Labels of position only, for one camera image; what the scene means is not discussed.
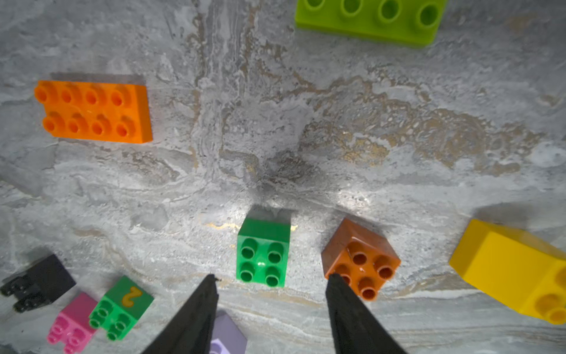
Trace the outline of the green square lego brick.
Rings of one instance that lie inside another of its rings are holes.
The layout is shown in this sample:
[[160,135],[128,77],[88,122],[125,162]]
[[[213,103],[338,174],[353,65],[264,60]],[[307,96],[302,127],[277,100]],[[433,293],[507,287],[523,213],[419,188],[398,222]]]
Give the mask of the green square lego brick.
[[290,224],[246,218],[237,235],[237,279],[283,288],[290,231]]

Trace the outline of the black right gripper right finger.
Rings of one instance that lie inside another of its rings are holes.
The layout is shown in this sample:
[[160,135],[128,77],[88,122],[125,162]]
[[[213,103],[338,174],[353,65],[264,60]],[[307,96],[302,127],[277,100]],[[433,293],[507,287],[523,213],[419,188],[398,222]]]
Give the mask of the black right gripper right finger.
[[405,354],[339,274],[329,276],[326,298],[337,353]]

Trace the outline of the lilac lego brick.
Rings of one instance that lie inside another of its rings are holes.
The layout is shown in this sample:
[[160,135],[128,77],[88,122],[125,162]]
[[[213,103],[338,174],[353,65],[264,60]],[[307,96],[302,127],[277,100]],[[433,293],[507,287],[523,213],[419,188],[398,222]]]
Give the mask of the lilac lego brick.
[[225,311],[215,318],[210,354],[245,354],[248,340]]

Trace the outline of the orange lego plate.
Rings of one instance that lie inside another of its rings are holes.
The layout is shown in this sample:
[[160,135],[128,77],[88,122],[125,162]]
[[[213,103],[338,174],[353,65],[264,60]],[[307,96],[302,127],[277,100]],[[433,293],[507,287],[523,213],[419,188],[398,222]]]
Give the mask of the orange lego plate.
[[39,81],[44,129],[53,137],[142,144],[153,140],[145,86]]

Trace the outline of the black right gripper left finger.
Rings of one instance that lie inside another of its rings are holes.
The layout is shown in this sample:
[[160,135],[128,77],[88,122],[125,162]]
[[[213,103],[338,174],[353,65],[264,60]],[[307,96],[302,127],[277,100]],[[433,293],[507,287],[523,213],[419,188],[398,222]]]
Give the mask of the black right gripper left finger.
[[143,353],[208,353],[219,300],[216,281],[208,274]]

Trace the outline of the brown orange square lego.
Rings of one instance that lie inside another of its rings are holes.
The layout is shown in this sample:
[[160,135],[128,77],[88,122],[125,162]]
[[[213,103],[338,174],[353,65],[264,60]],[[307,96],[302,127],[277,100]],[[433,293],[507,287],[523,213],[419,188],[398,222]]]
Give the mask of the brown orange square lego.
[[365,301],[374,301],[379,290],[396,274],[401,259],[388,240],[349,218],[343,219],[323,252],[324,277],[339,274]]

